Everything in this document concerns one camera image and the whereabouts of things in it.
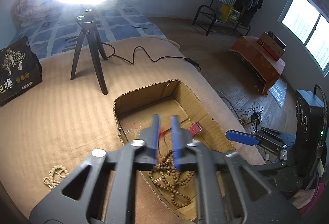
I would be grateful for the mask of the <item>yellow box on shelf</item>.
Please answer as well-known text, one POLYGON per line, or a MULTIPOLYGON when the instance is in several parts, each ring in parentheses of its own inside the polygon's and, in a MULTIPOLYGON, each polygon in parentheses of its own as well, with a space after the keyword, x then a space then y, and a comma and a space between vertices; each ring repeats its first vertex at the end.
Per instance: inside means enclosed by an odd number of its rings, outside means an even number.
POLYGON ((221 20, 225 23, 236 24, 240 17, 240 12, 235 10, 233 7, 223 5, 221 8, 221 20))

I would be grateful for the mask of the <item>box on orange table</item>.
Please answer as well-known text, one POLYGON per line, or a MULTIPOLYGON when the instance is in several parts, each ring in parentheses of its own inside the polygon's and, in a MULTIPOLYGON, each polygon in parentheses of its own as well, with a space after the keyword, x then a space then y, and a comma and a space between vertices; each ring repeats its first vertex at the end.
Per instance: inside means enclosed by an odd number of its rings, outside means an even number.
POLYGON ((271 31, 263 32, 260 38, 258 38, 257 43, 259 43, 276 61, 285 53, 285 43, 271 31))

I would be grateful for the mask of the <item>brown cardboard box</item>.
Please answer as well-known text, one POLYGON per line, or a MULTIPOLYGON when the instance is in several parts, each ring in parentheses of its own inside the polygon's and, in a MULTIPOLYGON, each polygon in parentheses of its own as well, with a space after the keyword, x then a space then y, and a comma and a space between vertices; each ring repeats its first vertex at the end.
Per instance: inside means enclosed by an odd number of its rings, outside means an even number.
POLYGON ((143 172, 158 198, 178 217, 195 220, 195 172, 176 169, 178 142, 186 145, 193 139, 211 150, 235 150, 221 126, 203 107, 199 98, 182 81, 170 80, 127 92, 114 102, 120 137, 124 143, 137 139, 142 130, 160 117, 159 141, 156 143, 157 164, 143 172))

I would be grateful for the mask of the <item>folded floral quilt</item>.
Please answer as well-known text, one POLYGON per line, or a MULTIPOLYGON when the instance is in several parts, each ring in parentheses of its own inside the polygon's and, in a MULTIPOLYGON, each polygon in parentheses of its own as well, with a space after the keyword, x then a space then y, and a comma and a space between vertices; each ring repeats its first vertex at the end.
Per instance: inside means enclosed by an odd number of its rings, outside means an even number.
POLYGON ((15 15, 22 21, 38 21, 60 13, 64 5, 55 0, 18 0, 15 15))

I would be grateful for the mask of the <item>blue patterned bed sheet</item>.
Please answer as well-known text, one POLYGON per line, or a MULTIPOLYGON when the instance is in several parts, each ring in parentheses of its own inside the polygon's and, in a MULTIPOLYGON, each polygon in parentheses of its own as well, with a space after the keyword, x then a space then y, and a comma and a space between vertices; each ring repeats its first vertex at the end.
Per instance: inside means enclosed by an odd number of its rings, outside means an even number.
POLYGON ((93 41, 114 42, 132 37, 158 36, 162 31, 126 0, 113 0, 87 12, 85 8, 72 12, 57 13, 43 20, 26 23, 12 39, 16 42, 23 36, 39 60, 74 50, 78 36, 93 41))

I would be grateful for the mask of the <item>orange cloth covered table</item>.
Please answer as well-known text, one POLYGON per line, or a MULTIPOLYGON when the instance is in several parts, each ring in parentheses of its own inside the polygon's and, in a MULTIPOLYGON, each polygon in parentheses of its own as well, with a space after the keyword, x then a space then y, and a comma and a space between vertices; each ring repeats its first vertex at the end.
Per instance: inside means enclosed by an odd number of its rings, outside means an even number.
POLYGON ((285 62, 275 60, 266 49, 258 43, 257 37, 241 36, 229 48, 230 52, 239 53, 243 59, 257 71, 264 81, 262 95, 267 96, 268 90, 276 83, 283 73, 285 62))

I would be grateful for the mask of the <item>black metal shelf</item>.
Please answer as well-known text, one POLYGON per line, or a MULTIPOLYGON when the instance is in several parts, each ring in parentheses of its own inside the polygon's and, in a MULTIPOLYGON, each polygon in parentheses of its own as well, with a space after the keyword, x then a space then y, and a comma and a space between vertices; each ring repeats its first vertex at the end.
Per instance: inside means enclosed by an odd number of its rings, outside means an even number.
POLYGON ((219 13, 208 5, 200 5, 192 21, 192 25, 201 28, 205 36, 210 33, 231 35, 231 36, 248 36, 251 31, 251 25, 248 27, 240 22, 227 23, 219 18, 219 13))

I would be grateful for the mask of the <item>black printed gift bag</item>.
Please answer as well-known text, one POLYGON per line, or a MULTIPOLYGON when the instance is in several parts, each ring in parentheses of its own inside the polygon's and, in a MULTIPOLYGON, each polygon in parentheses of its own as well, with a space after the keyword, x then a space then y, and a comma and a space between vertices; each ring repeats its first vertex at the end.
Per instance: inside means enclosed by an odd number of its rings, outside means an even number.
POLYGON ((1 106, 42 82, 42 66, 23 36, 1 49, 1 106))

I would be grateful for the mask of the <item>window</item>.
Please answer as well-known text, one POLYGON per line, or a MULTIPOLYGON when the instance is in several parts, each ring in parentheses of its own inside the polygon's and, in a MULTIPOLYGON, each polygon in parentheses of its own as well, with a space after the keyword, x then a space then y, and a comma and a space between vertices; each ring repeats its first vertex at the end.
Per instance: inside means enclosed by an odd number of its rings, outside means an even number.
POLYGON ((288 0, 278 21, 292 33, 328 75, 328 20, 308 0, 288 0))

